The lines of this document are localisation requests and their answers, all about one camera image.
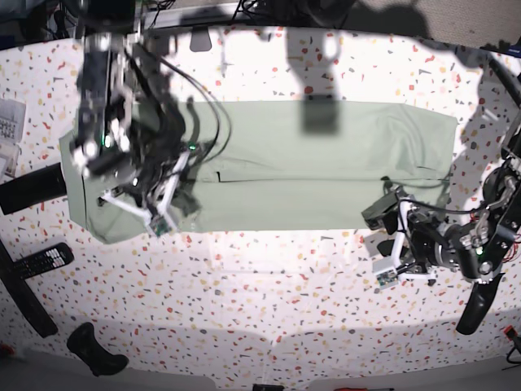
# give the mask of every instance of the remote control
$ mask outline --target remote control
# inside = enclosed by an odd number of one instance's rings
[[[68,265],[72,261],[74,255],[71,249],[65,243],[60,243],[14,262],[13,271],[21,279],[29,279]]]

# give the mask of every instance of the sage green fabric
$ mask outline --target sage green fabric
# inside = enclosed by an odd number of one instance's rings
[[[363,228],[361,211],[383,195],[383,176],[404,183],[419,200],[445,201],[455,118],[394,103],[222,107],[231,134],[221,124],[220,153],[190,172],[195,182],[183,184],[173,200],[182,231]],[[182,103],[180,111],[186,139],[212,139],[216,122],[206,103]],[[149,114],[141,106],[134,116],[153,121]],[[60,139],[71,219],[104,243],[144,232],[130,213],[97,206],[108,185],[85,180],[83,186],[70,163],[71,139],[72,133]]]

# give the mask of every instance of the table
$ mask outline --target table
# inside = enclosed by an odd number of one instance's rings
[[[479,181],[497,165],[499,142],[517,109],[484,53],[413,38],[318,29],[215,28],[212,49],[194,53],[190,36],[171,41],[170,59],[218,99],[335,99],[415,105],[458,119],[451,208],[480,198]],[[518,60],[497,58],[513,73]],[[0,53],[2,97],[28,106],[17,175],[59,161],[58,138],[78,105],[82,49],[72,40]],[[172,92],[194,94],[181,78]],[[59,328],[41,339],[0,286],[0,338],[69,356],[65,341],[91,321],[102,345],[137,369],[208,376],[217,387],[277,383],[305,389],[325,377],[376,376],[505,354],[502,328],[519,325],[521,273],[506,276],[484,323],[455,332],[470,284],[438,272],[438,283],[381,292],[371,274],[368,230],[141,235],[101,245],[68,220],[67,199],[0,217],[13,258],[66,237],[69,266],[29,280]]]

